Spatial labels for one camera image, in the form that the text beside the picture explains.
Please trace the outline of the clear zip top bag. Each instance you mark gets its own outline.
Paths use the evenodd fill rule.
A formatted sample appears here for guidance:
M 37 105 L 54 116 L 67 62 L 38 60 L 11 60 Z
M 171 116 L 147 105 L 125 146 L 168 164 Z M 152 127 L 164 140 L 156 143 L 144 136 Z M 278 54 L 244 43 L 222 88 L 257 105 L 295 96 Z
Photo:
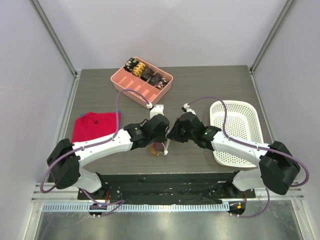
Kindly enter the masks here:
M 167 156 L 169 153 L 170 140 L 167 139 L 165 142 L 153 142 L 149 146 L 149 153 L 151 156 L 157 157 L 160 155 Z

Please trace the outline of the dark red fake fruit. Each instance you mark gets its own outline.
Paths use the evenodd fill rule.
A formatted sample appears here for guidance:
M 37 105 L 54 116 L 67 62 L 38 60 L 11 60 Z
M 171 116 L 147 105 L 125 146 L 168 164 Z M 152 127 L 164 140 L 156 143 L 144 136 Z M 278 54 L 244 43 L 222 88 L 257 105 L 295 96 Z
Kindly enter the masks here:
M 153 147 L 154 149 L 158 150 L 158 151 L 164 151 L 165 150 L 165 144 L 163 142 L 154 142 L 153 143 Z

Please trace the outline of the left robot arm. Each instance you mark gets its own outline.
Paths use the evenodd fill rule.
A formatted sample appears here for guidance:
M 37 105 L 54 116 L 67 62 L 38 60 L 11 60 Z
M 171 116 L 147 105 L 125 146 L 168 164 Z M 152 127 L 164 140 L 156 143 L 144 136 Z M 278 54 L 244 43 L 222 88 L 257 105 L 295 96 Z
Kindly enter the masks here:
M 151 143 L 166 140 L 169 120 L 157 114 L 143 123 L 131 123 L 117 134 L 106 135 L 93 140 L 71 143 L 68 138 L 58 142 L 47 159 L 49 173 L 59 190 L 77 187 L 93 198 L 100 200 L 107 187 L 98 173 L 84 169 L 89 163 L 120 152 L 145 148 Z

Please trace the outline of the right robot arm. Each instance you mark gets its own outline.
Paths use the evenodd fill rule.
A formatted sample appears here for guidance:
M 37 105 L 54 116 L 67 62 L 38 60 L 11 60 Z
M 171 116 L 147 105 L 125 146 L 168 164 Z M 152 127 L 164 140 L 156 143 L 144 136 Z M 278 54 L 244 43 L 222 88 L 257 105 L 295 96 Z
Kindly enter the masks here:
M 226 193 L 233 198 L 256 188 L 285 195 L 301 170 L 282 142 L 265 144 L 227 137 L 220 128 L 205 126 L 192 112 L 177 118 L 166 137 L 179 143 L 193 141 L 202 149 L 227 153 L 253 164 L 255 169 L 238 171 L 226 184 Z

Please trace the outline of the brown orange fake fruit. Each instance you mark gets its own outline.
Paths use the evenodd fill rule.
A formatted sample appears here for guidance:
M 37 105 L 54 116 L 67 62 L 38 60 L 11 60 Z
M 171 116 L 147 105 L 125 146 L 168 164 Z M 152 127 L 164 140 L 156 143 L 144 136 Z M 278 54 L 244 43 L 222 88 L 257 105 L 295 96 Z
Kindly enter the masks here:
M 163 155 L 163 152 L 160 150 L 157 150 L 155 148 L 150 148 L 149 149 L 149 153 L 154 156 L 154 157 L 157 157 L 157 156 L 160 156 L 160 155 Z

